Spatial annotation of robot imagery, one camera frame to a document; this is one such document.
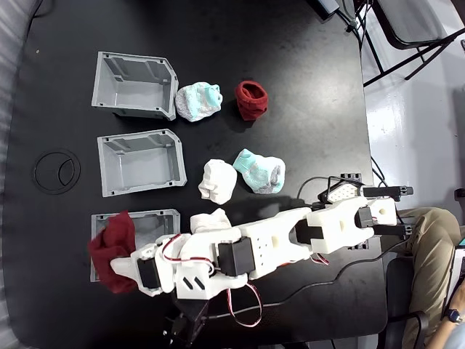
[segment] chair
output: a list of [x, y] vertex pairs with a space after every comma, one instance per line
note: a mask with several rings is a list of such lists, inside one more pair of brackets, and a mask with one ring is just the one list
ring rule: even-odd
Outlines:
[[[379, 57], [376, 54], [370, 34], [367, 32], [362, 16], [360, 15], [364, 6], [359, 6], [357, 8], [356, 15], [360, 20], [360, 23], [362, 23], [366, 40], [380, 71], [378, 76], [375, 76], [371, 80], [365, 82], [363, 84], [364, 87], [378, 81], [386, 75], [389, 75], [393, 71], [396, 71], [413, 60], [420, 58], [422, 60], [422, 64], [411, 74], [405, 77], [405, 80], [411, 79], [419, 71], [430, 64], [431, 61], [433, 61], [433, 59], [435, 59], [442, 51], [444, 51], [457, 36], [465, 33], [465, 28], [462, 28], [448, 36], [428, 1], [371, 0], [371, 7], [368, 7], [369, 1], [370, 0], [367, 0], [363, 3], [367, 5], [368, 11], [370, 8], [373, 8], [387, 41], [396, 49], [416, 49], [418, 52], [393, 67], [384, 70]], [[425, 58], [424, 55], [431, 52], [433, 49], [437, 50], [431, 55], [431, 57]]]
[[386, 328], [379, 334], [377, 349], [399, 349], [405, 323], [414, 318], [418, 321], [418, 334], [414, 349], [424, 348], [424, 338], [429, 321], [422, 311], [408, 313], [412, 296], [413, 262], [411, 257], [401, 257], [392, 260], [387, 266], [386, 293], [388, 321]]

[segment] light blue sock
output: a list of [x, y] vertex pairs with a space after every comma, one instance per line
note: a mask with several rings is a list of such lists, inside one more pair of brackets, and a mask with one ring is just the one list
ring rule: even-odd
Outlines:
[[220, 111], [223, 96], [219, 93], [218, 85], [196, 82], [181, 88], [174, 101], [178, 114], [194, 122]]
[[284, 186], [286, 165], [279, 158], [265, 158], [244, 149], [232, 165], [257, 194], [279, 193]]

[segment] person's hand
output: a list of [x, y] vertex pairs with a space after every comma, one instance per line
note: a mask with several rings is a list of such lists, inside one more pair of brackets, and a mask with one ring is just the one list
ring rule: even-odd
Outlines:
[[460, 314], [465, 312], [465, 281], [457, 288], [452, 300], [450, 301], [449, 309], [457, 309]]

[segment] person's knee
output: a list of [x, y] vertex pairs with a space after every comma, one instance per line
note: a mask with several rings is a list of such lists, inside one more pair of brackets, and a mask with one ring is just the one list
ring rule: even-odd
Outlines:
[[460, 242], [458, 221], [447, 209], [432, 207], [423, 216], [422, 224], [427, 230], [441, 230], [447, 232], [454, 244]]

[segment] khaki pants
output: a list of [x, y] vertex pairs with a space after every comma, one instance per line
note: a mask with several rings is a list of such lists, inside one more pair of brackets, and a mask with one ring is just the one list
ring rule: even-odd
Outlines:
[[[444, 209], [420, 208], [401, 211], [402, 217], [416, 217], [411, 240], [406, 249], [413, 254], [415, 276], [409, 311], [422, 310], [428, 315], [429, 331], [426, 342], [439, 326], [442, 307], [447, 297], [454, 247], [462, 237], [457, 219]], [[408, 321], [403, 338], [403, 349], [415, 344], [418, 326]]]

